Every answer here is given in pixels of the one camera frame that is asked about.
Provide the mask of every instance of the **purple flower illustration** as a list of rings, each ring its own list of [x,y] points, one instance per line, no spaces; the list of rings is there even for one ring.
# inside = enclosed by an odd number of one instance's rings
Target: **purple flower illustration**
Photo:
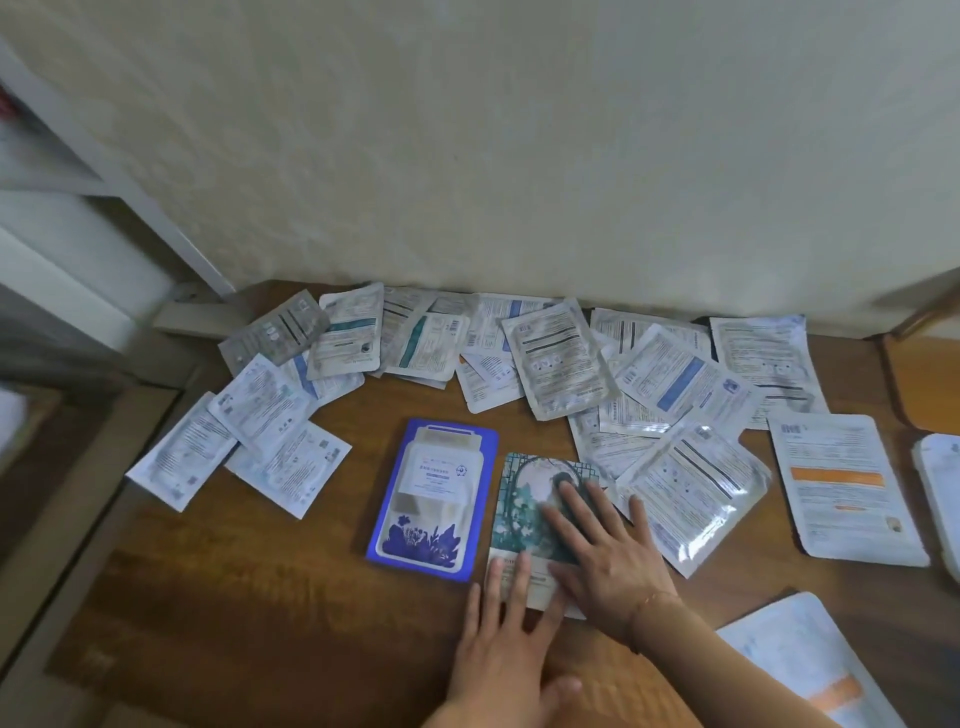
[[[460,537],[453,535],[453,525],[439,535],[440,528],[434,528],[430,535],[409,523],[409,516],[400,516],[396,524],[390,526],[387,540],[383,542],[384,553],[451,569],[460,544]]]

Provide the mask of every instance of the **teal label stripe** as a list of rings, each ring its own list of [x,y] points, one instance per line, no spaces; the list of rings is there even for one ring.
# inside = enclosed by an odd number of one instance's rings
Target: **teal label stripe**
[[[417,351],[417,344],[420,342],[420,335],[423,333],[423,327],[425,325],[426,316],[421,316],[420,320],[417,321],[417,325],[414,326],[414,330],[410,332],[410,338],[407,340],[407,351],[403,353],[403,358],[400,359],[401,367],[410,366],[410,360]]]
[[[375,327],[376,319],[354,319],[353,321],[344,321],[342,324],[330,324],[327,331],[346,331],[351,328]]]

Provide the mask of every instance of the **sheet mask packet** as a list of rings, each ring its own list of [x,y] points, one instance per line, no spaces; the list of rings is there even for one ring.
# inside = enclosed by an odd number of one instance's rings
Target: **sheet mask packet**
[[[781,412],[769,425],[790,514],[807,554],[930,565],[872,417]]]
[[[623,394],[671,425],[692,410],[698,421],[732,440],[763,400],[753,384],[659,324],[640,337],[633,358],[617,372],[616,383]]]
[[[538,420],[574,415],[619,394],[575,299],[506,319],[502,326]]]
[[[813,368],[805,316],[710,319],[717,359],[763,392],[750,429],[767,429],[767,418],[789,412],[828,414]]]
[[[435,291],[436,298],[427,309],[430,313],[448,313],[472,319],[480,306],[480,296],[475,293]]]
[[[547,523],[540,508],[544,503],[550,503],[576,524],[577,519],[561,498],[558,488],[562,482],[570,483],[592,508],[593,502],[586,487],[588,480],[597,481],[604,489],[613,485],[590,463],[520,452],[507,454],[496,496],[490,551],[487,555],[488,568],[494,558],[504,561],[500,584],[503,599],[508,598],[513,587],[517,556],[521,551],[528,551],[531,569],[527,608],[546,609],[550,597],[558,589],[548,565],[551,562],[576,564],[577,561]],[[572,604],[567,607],[566,615],[574,619],[584,618],[584,614]]]
[[[398,347],[396,364],[387,374],[414,376],[447,382],[453,378],[469,319],[447,313],[424,313],[405,333]]]
[[[463,358],[457,362],[457,381],[460,382],[460,390],[470,414],[478,415],[501,404],[523,399],[523,387],[518,376],[514,377],[513,382],[494,388]]]
[[[657,443],[647,437],[600,431],[596,407],[567,417],[577,457],[595,465],[610,480],[616,480]]]
[[[926,435],[912,452],[943,547],[944,566],[960,583],[960,436]]]
[[[206,408],[263,461],[276,455],[284,439],[300,429],[316,410],[315,404],[299,382],[258,354]]]
[[[365,381],[364,376],[359,372],[348,375],[325,376],[322,379],[309,379],[307,378],[307,367],[306,354],[303,353],[297,354],[280,367],[287,378],[298,381],[300,389],[316,400],[313,411],[307,417],[313,415],[325,404],[330,404],[343,395],[348,395],[350,392],[359,389]]]
[[[206,407],[205,393],[150,452],[127,471],[127,477],[178,513],[237,444]]]
[[[690,578],[766,494],[770,470],[735,441],[687,417],[616,479],[613,504],[627,519],[643,501],[657,549]]]
[[[468,581],[473,572],[497,434],[411,420],[400,443],[367,558]]]
[[[717,634],[841,728],[906,728],[823,603],[810,592],[768,604]]]
[[[307,376],[375,372],[380,368],[383,283],[320,296],[329,328],[310,347]]]
[[[350,452],[350,445],[313,423],[305,423],[266,462],[238,448],[227,470],[297,519],[307,509]]]
[[[326,331],[330,320],[306,291],[277,306],[220,342],[220,354],[234,376],[257,354],[280,366],[307,351]]]
[[[712,345],[707,327],[683,321],[673,321],[660,316],[649,316],[608,308],[594,308],[590,312],[590,328],[604,341],[615,346],[608,363],[614,377],[630,362],[637,344],[647,329],[658,324],[686,342],[704,358],[712,358]],[[632,400],[622,392],[600,407],[600,431],[621,435],[659,438],[670,423],[655,410]]]
[[[423,288],[383,289],[383,326],[380,331],[380,367],[372,375],[381,378],[389,365],[399,362],[410,330],[437,299],[437,292]]]
[[[512,358],[510,344],[507,343],[507,336],[501,322],[524,313],[548,308],[560,301],[561,299],[546,299],[539,296],[478,294],[476,312],[470,317],[463,353],[479,356],[492,354],[507,359]]]

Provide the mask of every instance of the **bracelet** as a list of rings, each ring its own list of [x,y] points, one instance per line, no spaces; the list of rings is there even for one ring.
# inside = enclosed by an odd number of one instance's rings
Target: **bracelet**
[[[634,644],[634,638],[636,634],[636,630],[634,629],[634,624],[636,622],[636,619],[643,614],[643,610],[645,610],[648,606],[653,604],[654,600],[657,599],[658,596],[669,596],[674,599],[677,599],[678,601],[680,600],[680,598],[677,595],[671,594],[670,592],[653,592],[652,594],[645,596],[643,598],[643,601],[637,604],[633,612],[630,614],[630,619],[627,621],[627,642],[626,642],[627,646],[630,648],[630,651],[633,652],[635,655],[639,655],[641,654],[641,652],[639,648],[637,648],[636,644]]]

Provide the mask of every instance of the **floral illustration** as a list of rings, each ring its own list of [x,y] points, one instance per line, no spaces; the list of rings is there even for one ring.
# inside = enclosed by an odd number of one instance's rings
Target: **floral illustration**
[[[561,482],[567,481],[590,503],[584,482],[599,479],[598,475],[587,463],[511,452],[500,478],[491,547],[514,552],[526,549],[535,556],[576,563],[573,554],[543,519],[540,505],[551,503],[576,523],[557,489]]]
[[[400,516],[390,526],[387,540],[383,542],[383,551],[391,556],[452,569],[457,560],[457,546],[460,545],[460,537],[453,535],[453,529],[451,525],[443,533],[438,533],[440,528],[434,528],[431,535],[411,525],[409,516]]]

